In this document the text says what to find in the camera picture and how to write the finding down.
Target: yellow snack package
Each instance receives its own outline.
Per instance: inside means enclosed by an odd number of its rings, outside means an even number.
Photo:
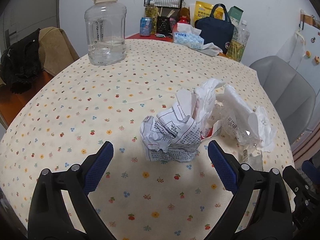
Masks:
[[[196,1],[194,22],[197,21],[197,20],[199,20],[199,19],[201,19],[201,18],[209,17],[213,7],[214,7],[213,4],[206,3],[206,2]],[[216,19],[222,20],[222,17],[223,17],[223,9],[220,8],[220,7],[218,7],[218,8],[214,11],[213,16],[214,16]]]

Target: large plastic water jug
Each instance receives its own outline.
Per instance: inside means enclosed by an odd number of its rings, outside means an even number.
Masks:
[[[125,58],[127,8],[118,0],[93,0],[85,11],[88,56],[93,65],[110,65]]]

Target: chair backrest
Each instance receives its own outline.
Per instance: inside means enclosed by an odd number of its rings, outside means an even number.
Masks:
[[[316,102],[309,83],[277,56],[259,59],[250,65],[275,107],[292,144],[308,127]]]

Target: bag handle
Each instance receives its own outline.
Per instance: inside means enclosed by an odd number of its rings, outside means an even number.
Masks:
[[[217,4],[212,8],[209,17],[214,17],[214,16],[213,16],[213,13],[214,13],[214,11],[215,11],[218,7],[222,7],[222,9],[223,9],[223,11],[224,11],[224,20],[227,21],[227,22],[231,22],[231,19],[230,19],[229,15],[228,15],[226,6],[225,6],[224,4],[222,4],[222,3],[217,3]]]

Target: round table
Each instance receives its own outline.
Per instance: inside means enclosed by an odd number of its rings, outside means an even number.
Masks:
[[[265,171],[276,167],[282,172],[293,165],[286,133],[254,70],[173,43],[127,40],[126,44],[123,61],[94,66],[84,56],[21,110],[1,140],[1,188],[27,227],[41,170],[65,171],[110,141],[114,157],[89,199],[114,236],[204,239],[232,197],[208,157],[211,139],[201,143],[199,156],[189,163],[150,162],[140,138],[142,120],[171,107],[179,89],[192,90],[215,77],[235,87],[250,107],[264,106],[277,128],[274,151],[262,154]],[[224,132],[212,139],[225,152],[238,155],[237,141]],[[63,195],[73,224],[83,230],[68,195]],[[256,197],[253,194],[239,230],[247,225]]]

